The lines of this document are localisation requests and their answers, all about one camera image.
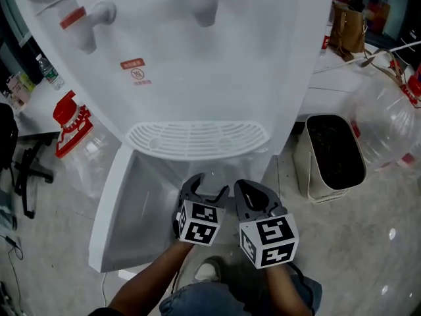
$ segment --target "office chair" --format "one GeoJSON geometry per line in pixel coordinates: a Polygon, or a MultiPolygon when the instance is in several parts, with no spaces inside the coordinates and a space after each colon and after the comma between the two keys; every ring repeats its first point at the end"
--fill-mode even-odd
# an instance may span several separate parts
{"type": "Polygon", "coordinates": [[[2,169],[9,169],[12,176],[12,184],[14,192],[22,196],[22,206],[25,216],[33,219],[34,211],[28,210],[28,197],[26,187],[28,184],[28,177],[37,176],[44,178],[45,182],[51,184],[53,182],[53,173],[50,170],[42,168],[42,171],[35,170],[37,163],[34,162],[36,155],[43,144],[49,146],[52,138],[44,138],[38,140],[37,144],[30,149],[25,149],[20,163],[14,162],[14,167],[19,171],[16,183],[14,183],[14,175],[12,171],[13,154],[16,149],[18,141],[18,127],[14,120],[14,115],[11,107],[7,104],[0,103],[0,171],[2,169]]]}

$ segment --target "shoe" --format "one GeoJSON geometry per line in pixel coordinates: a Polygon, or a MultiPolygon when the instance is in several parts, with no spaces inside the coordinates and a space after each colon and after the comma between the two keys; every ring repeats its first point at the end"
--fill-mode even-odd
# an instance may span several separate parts
{"type": "Polygon", "coordinates": [[[206,259],[196,269],[193,283],[198,282],[221,282],[221,270],[215,260],[206,259]]]}

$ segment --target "floor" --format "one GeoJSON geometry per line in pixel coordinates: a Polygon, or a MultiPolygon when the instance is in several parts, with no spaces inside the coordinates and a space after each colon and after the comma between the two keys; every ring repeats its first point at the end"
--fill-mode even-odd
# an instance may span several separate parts
{"type": "MultiPolygon", "coordinates": [[[[392,167],[369,176],[343,199],[311,204],[298,191],[291,159],[295,144],[290,139],[278,160],[272,159],[263,182],[280,189],[285,206],[294,214],[300,233],[295,262],[323,285],[318,315],[410,315],[421,300],[421,196],[416,182],[392,167]]],[[[13,196],[18,230],[12,237],[19,237],[24,252],[23,261],[11,254],[21,306],[28,316],[87,315],[103,305],[103,275],[88,265],[98,201],[69,185],[53,147],[43,151],[40,161],[54,169],[55,181],[31,181],[34,220],[23,216],[20,198],[13,196]]],[[[9,174],[3,172],[0,187],[9,182],[9,174]]],[[[9,248],[0,242],[0,279],[17,302],[9,248]]],[[[215,254],[229,262],[243,256],[228,246],[196,247],[186,260],[179,285],[188,284],[201,260],[215,254]]],[[[124,282],[117,273],[107,275],[107,301],[124,282]]]]}

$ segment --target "desk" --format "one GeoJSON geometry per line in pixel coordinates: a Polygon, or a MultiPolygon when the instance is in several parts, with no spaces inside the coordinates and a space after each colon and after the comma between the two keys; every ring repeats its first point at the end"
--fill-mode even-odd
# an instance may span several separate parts
{"type": "MultiPolygon", "coordinates": [[[[45,79],[38,84],[31,94],[29,103],[14,118],[19,129],[19,139],[29,139],[35,135],[51,133],[56,136],[60,131],[60,126],[53,118],[53,111],[57,102],[69,90],[70,88],[66,84],[59,91],[54,90],[45,79]]],[[[0,102],[7,102],[1,94],[0,102]]]]}
{"type": "MultiPolygon", "coordinates": [[[[376,47],[368,45],[367,43],[365,47],[372,53],[377,50],[376,47]]],[[[356,58],[363,57],[364,54],[358,53],[354,56],[356,58]]],[[[344,104],[352,93],[360,90],[364,83],[367,83],[373,75],[381,74],[381,72],[372,65],[361,68],[360,64],[362,62],[364,61],[313,74],[297,120],[304,121],[310,114],[342,113],[344,104]]],[[[385,53],[376,57],[373,63],[377,66],[387,68],[389,62],[390,56],[385,53]]],[[[343,63],[343,59],[335,54],[329,47],[326,55],[317,60],[314,71],[329,66],[339,65],[341,63],[343,63]]],[[[414,70],[409,66],[405,71],[407,79],[413,73],[414,70]]]]}

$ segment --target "plastic bottle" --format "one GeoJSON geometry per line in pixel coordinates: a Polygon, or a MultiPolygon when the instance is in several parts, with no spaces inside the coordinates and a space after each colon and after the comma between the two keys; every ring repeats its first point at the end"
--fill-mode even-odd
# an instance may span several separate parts
{"type": "MultiPolygon", "coordinates": [[[[408,80],[408,87],[417,97],[420,97],[421,95],[420,68],[418,68],[418,71],[415,72],[414,76],[411,76],[408,80]]],[[[397,161],[397,164],[408,171],[411,171],[415,176],[421,175],[421,132],[418,133],[416,143],[411,147],[408,153],[397,161]]]]}
{"type": "Polygon", "coordinates": [[[367,171],[378,171],[400,160],[415,144],[421,131],[417,91],[400,89],[379,73],[359,93],[349,116],[367,171]]]}
{"type": "Polygon", "coordinates": [[[63,161],[73,187],[99,198],[111,168],[110,154],[115,153],[120,142],[73,97],[74,92],[68,92],[53,113],[61,126],[55,155],[63,161]]]}
{"type": "Polygon", "coordinates": [[[41,54],[39,54],[36,59],[38,61],[39,69],[47,81],[55,90],[60,90],[60,88],[64,86],[64,80],[61,78],[57,70],[55,70],[50,61],[42,57],[41,54]]]}

